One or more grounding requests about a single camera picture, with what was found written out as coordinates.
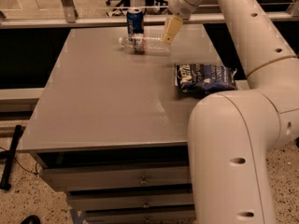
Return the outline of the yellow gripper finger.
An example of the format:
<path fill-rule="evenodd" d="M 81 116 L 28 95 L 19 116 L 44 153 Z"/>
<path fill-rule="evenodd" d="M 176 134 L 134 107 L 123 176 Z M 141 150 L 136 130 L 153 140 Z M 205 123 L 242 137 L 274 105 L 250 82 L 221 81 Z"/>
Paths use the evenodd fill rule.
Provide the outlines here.
<path fill-rule="evenodd" d="M 183 19 L 180 16 L 172 15 L 167 17 L 164 23 L 163 42 L 170 45 L 183 25 Z"/>

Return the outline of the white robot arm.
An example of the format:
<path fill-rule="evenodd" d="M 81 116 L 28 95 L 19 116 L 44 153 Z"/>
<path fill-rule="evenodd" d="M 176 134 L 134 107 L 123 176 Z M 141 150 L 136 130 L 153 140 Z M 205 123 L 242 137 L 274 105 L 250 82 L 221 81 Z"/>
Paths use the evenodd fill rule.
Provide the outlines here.
<path fill-rule="evenodd" d="M 169 0 L 165 39 L 205 0 Z M 188 151 L 197 224 L 276 224 L 268 149 L 299 137 L 299 59 L 256 0 L 218 0 L 249 86 L 192 110 Z"/>

